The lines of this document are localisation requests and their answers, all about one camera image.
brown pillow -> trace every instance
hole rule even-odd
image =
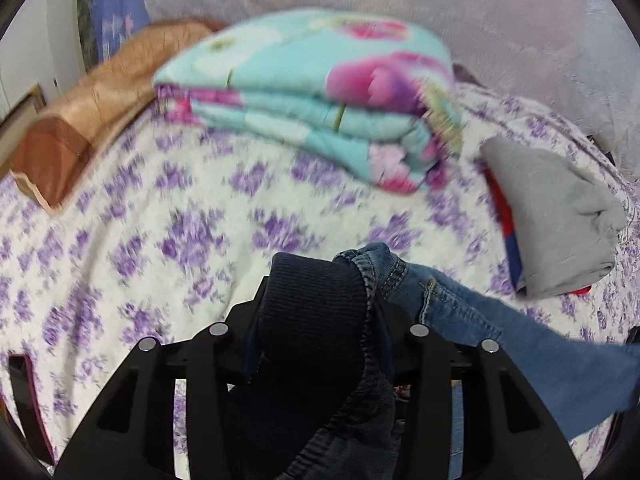
[[[156,70],[223,27],[211,20],[161,22],[130,38],[37,115],[12,161],[18,188],[47,213],[60,211],[95,155],[153,100]]]

fabric fold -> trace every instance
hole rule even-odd
[[[611,272],[626,216],[605,184],[555,153],[500,137],[480,152],[513,214],[528,298],[578,290]]]
[[[462,149],[448,49],[390,18],[268,14],[180,54],[155,85],[168,120],[298,146],[388,190],[415,191]]]

white wall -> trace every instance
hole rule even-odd
[[[51,101],[83,74],[76,0],[26,0],[0,40],[0,120],[35,84]]]

folded blanket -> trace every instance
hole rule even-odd
[[[528,298],[576,291],[610,273],[626,216],[604,183],[555,153],[500,137],[480,152],[513,214]]]
[[[20,190],[47,213],[60,211],[88,164],[153,100],[154,72],[222,27],[184,19],[155,23],[130,38],[37,115],[12,161]]]
[[[169,120],[299,146],[390,190],[435,180],[462,148],[449,51],[389,18],[269,14],[181,53],[155,85]]]

clothing pile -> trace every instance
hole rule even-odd
[[[393,477],[404,419],[377,358],[376,298],[452,342],[497,342],[567,439],[636,405],[640,346],[568,340],[385,244],[332,262],[279,253],[257,329],[265,358],[230,394],[226,433],[247,478]],[[462,474],[463,421],[454,384],[450,479]]]
[[[625,211],[602,182],[565,158],[499,137],[480,147],[503,228],[514,290],[583,294],[616,263]]]
[[[170,121],[299,146],[388,190],[438,182],[462,149],[447,47],[390,18],[268,14],[184,51],[155,85]]]

